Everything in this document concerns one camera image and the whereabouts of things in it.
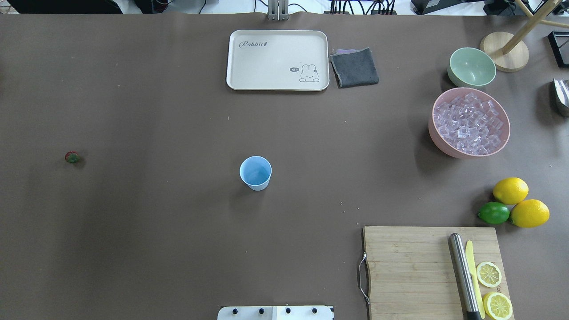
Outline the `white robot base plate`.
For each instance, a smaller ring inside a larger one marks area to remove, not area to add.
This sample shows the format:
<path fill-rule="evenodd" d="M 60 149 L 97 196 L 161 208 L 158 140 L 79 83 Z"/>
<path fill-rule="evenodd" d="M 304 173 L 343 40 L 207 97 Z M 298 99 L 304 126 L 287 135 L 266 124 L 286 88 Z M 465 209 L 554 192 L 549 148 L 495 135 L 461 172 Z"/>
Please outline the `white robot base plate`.
<path fill-rule="evenodd" d="M 333 306 L 226 306 L 220 308 L 218 320 L 333 320 Z"/>

